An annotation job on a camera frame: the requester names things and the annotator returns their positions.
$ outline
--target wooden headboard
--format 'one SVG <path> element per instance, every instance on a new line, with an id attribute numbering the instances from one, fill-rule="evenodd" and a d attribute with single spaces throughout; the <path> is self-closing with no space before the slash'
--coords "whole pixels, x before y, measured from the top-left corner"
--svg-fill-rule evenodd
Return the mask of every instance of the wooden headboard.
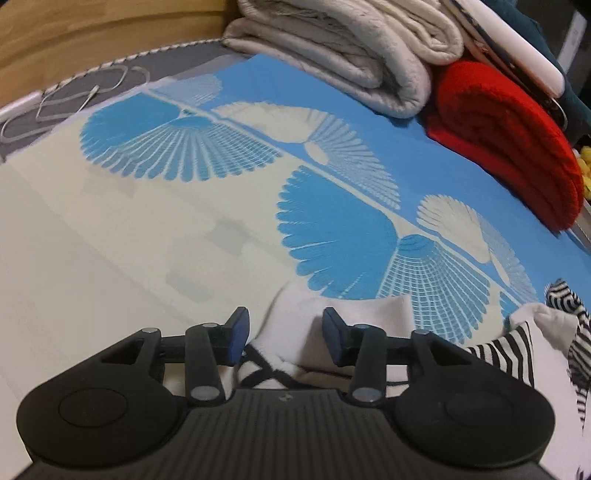
<path id="1" fill-rule="evenodd" d="M 0 107 L 143 50 L 220 37 L 236 0 L 8 0 L 0 8 Z"/>

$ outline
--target mattress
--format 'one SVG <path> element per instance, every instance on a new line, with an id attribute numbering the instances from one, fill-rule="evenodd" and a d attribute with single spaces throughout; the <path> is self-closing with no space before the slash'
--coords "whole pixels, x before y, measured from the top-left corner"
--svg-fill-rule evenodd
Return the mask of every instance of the mattress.
<path id="1" fill-rule="evenodd" d="M 252 337 L 298 277 L 329 298 L 410 293 L 416 327 L 463 345 L 557 277 L 589 297 L 584 249 L 476 164 L 264 56 L 77 114 L 0 190 L 12 423 L 32 387 L 140 328 L 244 305 Z"/>

